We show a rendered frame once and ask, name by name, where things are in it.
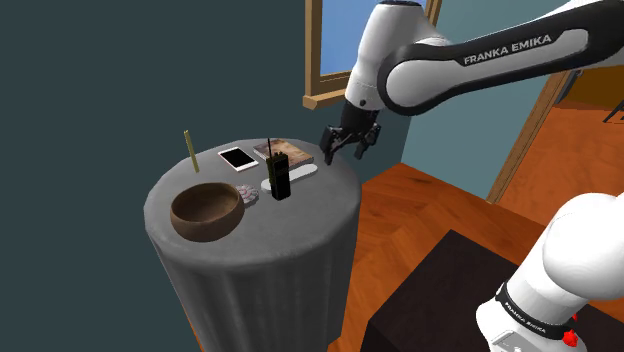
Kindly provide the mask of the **yellow-green pencil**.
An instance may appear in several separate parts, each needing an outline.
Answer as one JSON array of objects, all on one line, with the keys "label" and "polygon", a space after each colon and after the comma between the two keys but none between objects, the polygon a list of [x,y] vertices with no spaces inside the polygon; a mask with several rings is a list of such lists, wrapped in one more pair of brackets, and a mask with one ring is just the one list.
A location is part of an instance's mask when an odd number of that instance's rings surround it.
[{"label": "yellow-green pencil", "polygon": [[191,139],[190,133],[189,133],[188,130],[185,130],[183,132],[183,134],[184,134],[185,142],[186,142],[187,149],[188,149],[188,152],[189,152],[189,157],[190,157],[190,160],[191,160],[192,165],[193,165],[193,169],[194,169],[195,173],[199,173],[200,172],[200,168],[199,168],[199,164],[197,162],[196,153],[195,153],[195,150],[194,150],[194,147],[193,147],[193,144],[192,144],[192,139]]}]

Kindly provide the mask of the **small patterned round shell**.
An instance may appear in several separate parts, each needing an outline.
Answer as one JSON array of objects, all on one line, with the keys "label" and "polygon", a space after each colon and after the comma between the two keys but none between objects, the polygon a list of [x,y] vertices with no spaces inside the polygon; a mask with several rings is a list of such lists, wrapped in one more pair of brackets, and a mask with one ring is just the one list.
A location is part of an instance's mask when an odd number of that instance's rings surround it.
[{"label": "small patterned round shell", "polygon": [[239,192],[245,207],[254,205],[259,199],[259,191],[251,185],[237,185],[236,189]]}]

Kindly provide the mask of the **black walkie-talkie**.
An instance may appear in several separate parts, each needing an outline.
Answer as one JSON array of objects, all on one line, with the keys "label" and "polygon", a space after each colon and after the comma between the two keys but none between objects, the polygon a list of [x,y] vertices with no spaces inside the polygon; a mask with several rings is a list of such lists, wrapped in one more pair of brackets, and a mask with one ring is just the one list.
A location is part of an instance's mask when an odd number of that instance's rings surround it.
[{"label": "black walkie-talkie", "polygon": [[266,159],[271,195],[281,201],[291,195],[289,179],[289,159],[283,152],[272,152],[271,140],[267,139],[269,156]]}]

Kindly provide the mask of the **white oblong remote control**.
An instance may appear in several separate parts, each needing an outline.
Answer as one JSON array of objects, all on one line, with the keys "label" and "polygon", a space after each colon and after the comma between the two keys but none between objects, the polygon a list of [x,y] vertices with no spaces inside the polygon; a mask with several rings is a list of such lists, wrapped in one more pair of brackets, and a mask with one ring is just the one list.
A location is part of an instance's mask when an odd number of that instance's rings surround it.
[{"label": "white oblong remote control", "polygon": [[[294,183],[298,180],[302,180],[315,174],[318,171],[318,167],[315,164],[305,164],[289,172],[289,180]],[[269,179],[265,179],[261,182],[261,190],[265,193],[271,192],[271,185]]]}]

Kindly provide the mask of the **wooden framed window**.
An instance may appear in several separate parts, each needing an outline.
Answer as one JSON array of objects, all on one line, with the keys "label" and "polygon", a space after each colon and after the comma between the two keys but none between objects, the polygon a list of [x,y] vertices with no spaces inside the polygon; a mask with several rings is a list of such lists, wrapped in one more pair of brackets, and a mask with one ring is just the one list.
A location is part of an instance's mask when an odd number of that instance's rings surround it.
[{"label": "wooden framed window", "polygon": [[317,110],[344,99],[361,35],[380,1],[305,0],[304,107]]}]

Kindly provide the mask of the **brown book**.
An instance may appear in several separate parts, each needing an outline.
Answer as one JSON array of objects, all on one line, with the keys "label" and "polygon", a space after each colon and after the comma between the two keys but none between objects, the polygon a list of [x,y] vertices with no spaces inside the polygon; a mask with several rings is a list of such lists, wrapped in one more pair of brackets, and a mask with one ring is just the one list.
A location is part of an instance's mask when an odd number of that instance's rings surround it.
[{"label": "brown book", "polygon": [[289,161],[289,169],[293,170],[301,165],[314,162],[314,157],[309,153],[301,150],[297,146],[291,144],[284,139],[271,139],[270,142],[264,142],[253,147],[253,151],[262,159],[267,160],[269,151],[286,154]]}]

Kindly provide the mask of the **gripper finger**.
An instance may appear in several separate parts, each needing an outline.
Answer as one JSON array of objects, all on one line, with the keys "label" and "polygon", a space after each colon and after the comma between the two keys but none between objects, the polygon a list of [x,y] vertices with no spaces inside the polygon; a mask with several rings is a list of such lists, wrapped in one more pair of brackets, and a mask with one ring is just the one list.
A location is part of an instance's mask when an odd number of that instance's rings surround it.
[{"label": "gripper finger", "polygon": [[374,123],[368,132],[363,134],[359,139],[358,145],[354,152],[354,157],[357,160],[361,160],[363,154],[370,146],[374,146],[377,142],[381,130],[381,126],[377,123]]},{"label": "gripper finger", "polygon": [[319,147],[324,154],[324,162],[331,165],[335,153],[348,142],[348,131],[342,127],[326,126]]}]

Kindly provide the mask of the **round table with grey cloth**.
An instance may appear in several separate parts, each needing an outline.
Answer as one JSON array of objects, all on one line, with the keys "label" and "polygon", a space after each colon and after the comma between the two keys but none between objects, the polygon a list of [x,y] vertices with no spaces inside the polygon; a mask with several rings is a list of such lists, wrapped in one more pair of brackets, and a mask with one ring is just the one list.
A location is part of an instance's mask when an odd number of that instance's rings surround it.
[{"label": "round table with grey cloth", "polygon": [[316,144],[292,143],[313,156],[317,172],[282,201],[260,193],[219,240],[178,235],[172,201],[206,182],[259,187],[265,164],[236,172],[212,148],[173,166],[147,196],[147,234],[204,352],[326,352],[341,335],[361,182],[341,155],[326,165]]}]

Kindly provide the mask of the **white smartphone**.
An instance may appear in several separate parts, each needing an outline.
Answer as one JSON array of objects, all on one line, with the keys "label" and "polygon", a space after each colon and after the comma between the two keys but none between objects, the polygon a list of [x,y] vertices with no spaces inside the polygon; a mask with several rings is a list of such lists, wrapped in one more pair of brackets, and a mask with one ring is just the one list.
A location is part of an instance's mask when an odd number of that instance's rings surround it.
[{"label": "white smartphone", "polygon": [[258,162],[240,147],[222,150],[218,152],[218,155],[237,172],[242,172],[258,165]]}]

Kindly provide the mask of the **wooden door frame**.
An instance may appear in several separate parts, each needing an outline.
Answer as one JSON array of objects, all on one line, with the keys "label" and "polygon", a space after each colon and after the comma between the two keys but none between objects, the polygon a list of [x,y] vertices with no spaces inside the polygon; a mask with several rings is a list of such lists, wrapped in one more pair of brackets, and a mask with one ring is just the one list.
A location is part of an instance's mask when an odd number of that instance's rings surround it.
[{"label": "wooden door frame", "polygon": [[549,76],[485,198],[488,203],[496,204],[501,200],[550,110],[574,74],[575,70],[569,70]]}]

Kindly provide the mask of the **brown wooden bowl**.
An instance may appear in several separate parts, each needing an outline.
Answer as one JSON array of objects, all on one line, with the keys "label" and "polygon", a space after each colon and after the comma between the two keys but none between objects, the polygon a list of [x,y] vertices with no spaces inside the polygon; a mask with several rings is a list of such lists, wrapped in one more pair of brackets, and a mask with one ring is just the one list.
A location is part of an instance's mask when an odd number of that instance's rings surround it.
[{"label": "brown wooden bowl", "polygon": [[231,233],[244,215],[239,191],[221,182],[202,183],[179,193],[170,206],[174,230],[193,242],[212,242]]}]

